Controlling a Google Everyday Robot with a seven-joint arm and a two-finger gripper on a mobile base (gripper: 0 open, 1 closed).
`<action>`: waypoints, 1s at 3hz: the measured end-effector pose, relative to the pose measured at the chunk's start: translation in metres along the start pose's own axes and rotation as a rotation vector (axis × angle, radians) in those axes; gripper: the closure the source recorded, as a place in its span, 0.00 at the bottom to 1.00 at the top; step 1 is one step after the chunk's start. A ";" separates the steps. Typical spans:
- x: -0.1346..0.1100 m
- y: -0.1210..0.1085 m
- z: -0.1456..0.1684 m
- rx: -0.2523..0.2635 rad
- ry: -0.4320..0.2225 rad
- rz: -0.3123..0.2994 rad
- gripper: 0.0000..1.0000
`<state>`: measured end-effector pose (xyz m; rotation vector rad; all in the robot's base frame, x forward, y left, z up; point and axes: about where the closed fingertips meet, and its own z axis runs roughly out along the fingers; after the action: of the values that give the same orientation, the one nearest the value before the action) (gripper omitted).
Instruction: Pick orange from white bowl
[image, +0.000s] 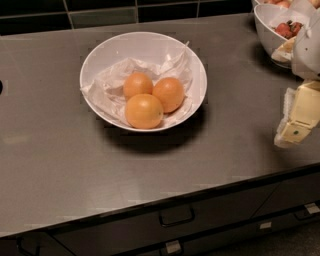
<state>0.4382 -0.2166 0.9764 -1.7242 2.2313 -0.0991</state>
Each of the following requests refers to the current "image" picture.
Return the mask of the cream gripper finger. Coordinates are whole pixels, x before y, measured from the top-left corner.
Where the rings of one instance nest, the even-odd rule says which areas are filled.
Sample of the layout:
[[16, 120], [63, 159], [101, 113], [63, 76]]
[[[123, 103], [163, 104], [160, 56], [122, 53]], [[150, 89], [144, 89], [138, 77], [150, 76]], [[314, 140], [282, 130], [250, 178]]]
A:
[[291, 63], [295, 37], [284, 42], [271, 54], [271, 58], [281, 63]]
[[320, 82], [305, 80], [296, 90], [284, 95], [283, 118], [274, 144], [288, 148], [300, 144], [320, 122]]

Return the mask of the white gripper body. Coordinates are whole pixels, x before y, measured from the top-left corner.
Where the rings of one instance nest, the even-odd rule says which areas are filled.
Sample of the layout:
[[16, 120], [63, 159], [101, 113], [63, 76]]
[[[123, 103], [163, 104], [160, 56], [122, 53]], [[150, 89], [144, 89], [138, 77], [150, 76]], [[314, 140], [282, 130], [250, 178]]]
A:
[[293, 46], [292, 71], [309, 80], [320, 80], [320, 10], [298, 33]]

